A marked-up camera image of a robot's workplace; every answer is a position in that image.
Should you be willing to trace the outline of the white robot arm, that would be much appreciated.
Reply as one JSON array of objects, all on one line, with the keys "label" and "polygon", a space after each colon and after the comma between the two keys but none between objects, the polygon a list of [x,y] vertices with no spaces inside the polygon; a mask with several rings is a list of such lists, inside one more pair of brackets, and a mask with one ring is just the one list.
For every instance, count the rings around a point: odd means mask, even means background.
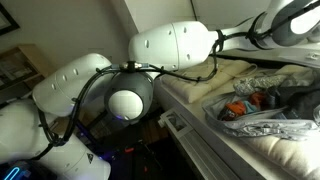
[{"label": "white robot arm", "polygon": [[99,96],[120,120],[149,110],[156,75],[231,50],[269,50],[317,41],[319,0],[271,0],[261,14],[210,31],[199,21],[162,25],[135,35],[129,60],[82,56],[49,75],[29,95],[1,110],[1,180],[108,180],[111,166],[73,133],[80,108]]}]

